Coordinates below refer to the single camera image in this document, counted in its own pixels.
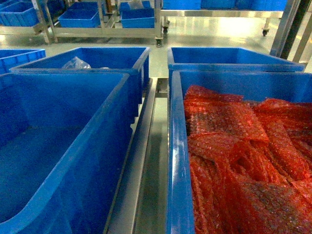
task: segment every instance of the metal frame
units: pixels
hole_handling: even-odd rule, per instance
[[[140,191],[143,186],[145,162],[150,151],[149,137],[153,123],[157,84],[157,79],[150,79],[110,221],[104,233],[132,234],[135,232],[137,212],[142,200]]]
[[[107,23],[104,23],[104,16],[102,13],[102,3],[104,0],[96,0],[98,4],[100,27],[99,28],[62,28],[60,23],[51,23],[49,17],[50,27],[54,33],[55,41],[58,38],[151,38],[156,39],[157,43],[161,42],[162,36],[162,22],[160,18],[161,0],[155,0],[155,28],[116,28],[116,24],[120,21],[117,10],[110,16]]]
[[[50,36],[49,29],[48,29],[50,23],[46,23],[45,21],[44,14],[42,11],[42,7],[39,3],[39,0],[32,0],[31,2],[36,11],[39,23],[32,27],[10,27],[10,26],[0,25],[0,35],[16,35],[16,36],[34,37],[42,33],[44,37],[44,41],[50,44],[52,43],[52,38]],[[45,1],[44,7],[46,10],[48,9],[47,1]],[[47,10],[47,14],[50,20],[51,16],[48,10]]]
[[[248,10],[161,10],[163,17],[164,34],[167,34],[169,21],[168,17],[241,17],[241,18],[266,18],[267,21],[263,28],[263,36],[269,32],[271,18],[281,18],[282,11],[248,11]]]
[[[311,12],[311,10],[312,4],[310,4],[308,12]],[[311,57],[312,57],[312,15],[310,15],[309,21],[302,35],[302,39],[294,55],[293,61],[307,66]]]
[[[270,54],[287,59],[311,0],[288,0]]]

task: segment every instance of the caster wheel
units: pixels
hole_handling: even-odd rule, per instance
[[[164,34],[167,34],[167,33],[168,33],[168,27],[164,27],[163,33],[164,33]]]
[[[263,36],[265,37],[268,34],[268,32],[269,32],[269,29],[264,29],[262,31]]]
[[[156,40],[156,46],[159,48],[162,46],[162,41],[160,39]]]

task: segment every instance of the floor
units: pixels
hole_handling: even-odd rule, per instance
[[[232,46],[244,47],[268,54],[279,20],[273,19],[270,32],[262,36],[265,19],[239,18],[169,18],[169,33],[162,48],[156,48],[153,39],[61,39],[58,44],[46,45],[43,37],[15,38],[0,36],[0,48],[44,48],[47,56],[84,46],[149,46],[150,77],[168,77],[167,48],[171,46]],[[302,29],[297,36],[290,59],[298,46]],[[307,71],[312,71],[311,64]],[[147,158],[149,168],[143,189],[142,210],[136,224],[136,233],[164,233],[167,174],[167,99],[157,98],[152,127],[152,153]]]

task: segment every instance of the clear plastic bag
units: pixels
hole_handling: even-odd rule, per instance
[[[91,69],[90,64],[85,61],[79,59],[77,56],[72,60],[67,62],[63,67],[63,69]]]
[[[131,10],[144,9],[143,3],[141,0],[132,0],[128,2]]]

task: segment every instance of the blue plastic bin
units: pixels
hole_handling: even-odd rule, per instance
[[[236,0],[201,0],[201,8],[204,9],[231,9]]]
[[[44,49],[0,50],[0,74],[8,73],[9,69],[21,64],[32,62],[45,57]]]
[[[123,28],[154,28],[154,9],[122,11],[121,24]]]
[[[253,0],[251,9],[255,11],[284,11],[287,0]]]
[[[239,10],[284,11],[287,0],[237,0]]]
[[[63,28],[97,28],[100,25],[96,10],[68,10],[58,20]]]
[[[106,15],[106,6],[102,4],[102,9],[103,9],[103,15]],[[71,5],[68,10],[88,10],[88,11],[98,11],[98,3],[97,2],[75,2],[73,5]]]
[[[30,2],[17,2],[0,10],[3,25],[29,27],[36,25],[38,17]]]
[[[243,48],[172,47],[169,79],[177,70],[300,72],[304,66]]]
[[[102,234],[132,135],[129,75],[0,84],[0,233]]]
[[[200,10],[201,0],[164,0],[164,10]]]
[[[81,47],[49,58],[12,68],[14,73],[128,73],[137,80],[135,91],[142,102],[142,92],[149,81],[149,47]],[[92,69],[62,69],[74,57],[91,65]]]
[[[167,234],[194,234],[190,163],[183,98],[191,85],[226,94],[244,95],[245,100],[281,98],[312,102],[312,74],[269,72],[175,71],[169,111],[169,173]]]

